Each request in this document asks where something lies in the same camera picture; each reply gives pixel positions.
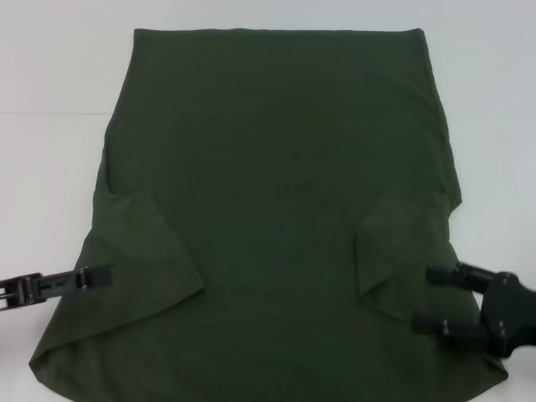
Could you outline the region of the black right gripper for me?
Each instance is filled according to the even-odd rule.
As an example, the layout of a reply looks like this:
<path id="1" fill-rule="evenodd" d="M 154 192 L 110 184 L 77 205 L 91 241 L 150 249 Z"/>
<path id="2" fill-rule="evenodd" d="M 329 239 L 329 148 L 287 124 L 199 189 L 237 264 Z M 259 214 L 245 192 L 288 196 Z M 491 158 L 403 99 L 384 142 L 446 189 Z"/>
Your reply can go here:
<path id="1" fill-rule="evenodd" d="M 415 314 L 412 329 L 434 336 L 443 348 L 487 351 L 509 358 L 516 348 L 535 346 L 535 291 L 512 273 L 494 273 L 459 262 L 453 269 L 430 266 L 426 281 L 433 286 L 453 286 L 483 294 L 482 326 L 472 326 Z"/>

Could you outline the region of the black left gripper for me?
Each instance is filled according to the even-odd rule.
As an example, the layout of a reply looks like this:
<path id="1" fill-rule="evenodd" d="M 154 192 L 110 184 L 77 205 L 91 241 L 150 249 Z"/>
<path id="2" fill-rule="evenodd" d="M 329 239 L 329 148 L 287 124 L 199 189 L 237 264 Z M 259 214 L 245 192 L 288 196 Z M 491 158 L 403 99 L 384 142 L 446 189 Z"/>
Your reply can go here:
<path id="1" fill-rule="evenodd" d="M 72 296 L 91 289 L 109 286 L 111 267 L 86 266 L 50 276 L 33 273 L 1 281 L 1 311 L 28 307 L 43 302 L 42 296 Z"/>

